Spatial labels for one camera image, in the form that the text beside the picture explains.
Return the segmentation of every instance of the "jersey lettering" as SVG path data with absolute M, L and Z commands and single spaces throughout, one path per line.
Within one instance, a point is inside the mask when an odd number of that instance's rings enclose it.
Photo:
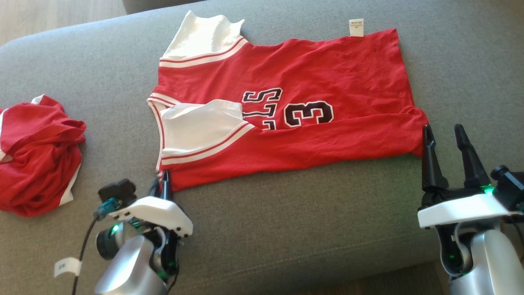
M 275 111 L 277 110 L 277 104 L 276 103 L 267 103 L 264 105 L 264 110 L 267 110 L 267 112 L 249 112 L 249 113 L 242 113 L 242 115 L 244 117 L 262 116 L 262 117 L 273 118 L 275 116 Z
M 263 130 L 276 130 L 277 129 L 277 122 L 275 120 L 264 120 L 262 121 L 262 125 L 267 127 Z
M 282 88 L 271 88 L 260 92 L 246 91 L 242 97 L 242 102 L 272 102 L 279 101 L 282 96 Z M 277 110 L 277 103 L 265 103 L 265 111 L 257 112 L 243 112 L 244 117 L 275 117 Z M 316 118 L 316 123 L 328 123 L 333 121 L 333 107 L 325 101 L 313 101 L 307 103 L 289 103 L 284 108 L 284 118 L 287 126 L 297 127 L 302 125 L 302 119 Z M 262 121 L 264 130 L 276 130 L 277 124 L 275 120 Z
M 301 119 L 314 118 L 313 111 L 320 110 L 316 117 L 316 123 L 328 123 L 333 121 L 333 107 L 325 101 L 313 101 L 308 103 L 290 103 L 284 108 L 286 125 L 290 127 L 301 126 Z
M 278 101 L 282 95 L 282 88 L 271 88 L 257 94 L 255 91 L 246 91 L 242 102 Z

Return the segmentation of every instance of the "clothing tag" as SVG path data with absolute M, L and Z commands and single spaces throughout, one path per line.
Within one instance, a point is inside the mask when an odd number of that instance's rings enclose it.
M 54 277 L 56 278 L 59 274 L 64 272 L 72 272 L 75 276 L 78 276 L 81 267 L 82 262 L 78 259 L 72 257 L 64 258 L 54 264 Z
M 351 19 L 350 20 L 350 36 L 352 37 L 363 37 L 364 36 L 364 19 Z

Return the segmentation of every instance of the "crumpled red shirt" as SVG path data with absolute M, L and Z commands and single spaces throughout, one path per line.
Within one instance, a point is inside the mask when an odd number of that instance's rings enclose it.
M 0 209 L 29 217 L 58 207 L 82 162 L 85 128 L 45 95 L 0 109 Z

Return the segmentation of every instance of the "red stripe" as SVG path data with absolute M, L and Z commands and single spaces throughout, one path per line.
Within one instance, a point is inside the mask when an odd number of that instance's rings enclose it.
M 160 112 L 158 111 L 157 106 L 153 104 L 153 107 L 155 108 L 155 112 L 157 113 L 158 122 L 160 123 L 160 129 L 162 130 L 162 149 L 164 149 L 166 147 L 166 139 L 164 138 L 162 117 L 160 116 Z
M 242 130 L 245 126 L 247 126 L 249 124 L 249 122 L 245 122 L 244 125 L 242 125 L 240 128 L 238 128 L 235 132 L 233 132 L 233 134 L 231 134 L 230 136 L 228 136 L 225 140 L 223 140 L 222 142 L 220 143 L 217 143 L 216 145 L 212 146 L 212 147 L 209 147 L 205 150 L 202 150 L 200 152 L 196 152 L 196 153 L 193 153 L 193 154 L 188 154 L 188 155 L 183 155 L 183 156 L 170 156 L 170 157 L 163 157 L 162 160 L 168 160 L 168 159 L 178 159 L 178 158 L 184 158 L 184 157 L 190 157 L 190 156 L 196 156 L 196 155 L 199 155 L 201 153 L 205 153 L 209 150 L 212 150 L 216 147 L 218 147 L 219 145 L 222 145 L 224 144 L 226 141 L 228 141 L 229 139 L 231 139 L 233 136 L 235 136 L 235 134 L 237 134 L 240 130 Z
M 201 58 L 206 58 L 206 57 L 213 57 L 213 56 L 219 56 L 219 55 L 222 55 L 222 54 L 226 54 L 228 52 L 230 52 L 231 50 L 233 50 L 239 43 L 240 41 L 244 40 L 244 38 L 240 38 L 236 43 L 235 45 L 233 45 L 230 49 L 224 51 L 224 52 L 221 52 L 221 53 L 217 53 L 217 54 L 210 54 L 210 55 L 204 55 L 204 56 L 199 56 L 199 57 L 195 57 L 195 58 L 190 58 L 190 59 L 186 59 L 186 60 L 165 60 L 165 59 L 160 59 L 160 61 L 165 61 L 165 62 L 174 62 L 174 63 L 179 63 L 179 62 L 186 62 L 186 61 L 193 61 L 193 60 L 197 60 L 197 59 L 201 59 Z
M 166 105 L 169 105 L 170 107 L 174 106 L 174 103 L 169 102 L 169 101 L 167 101 L 167 100 L 165 100 L 165 99 L 158 98 L 158 97 L 156 97 L 156 96 L 150 96 L 150 98 L 154 98 L 154 99 L 161 100 L 161 101 L 163 101 Z

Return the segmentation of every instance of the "red jersey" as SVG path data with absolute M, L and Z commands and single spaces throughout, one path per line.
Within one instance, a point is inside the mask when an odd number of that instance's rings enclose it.
M 84 131 L 45 95 L 0 109 L 0 210 L 30 217 L 73 200 Z
M 224 16 L 188 12 L 148 99 L 157 169 L 175 191 L 226 178 L 343 160 L 420 156 L 395 29 L 327 41 L 249 43 Z

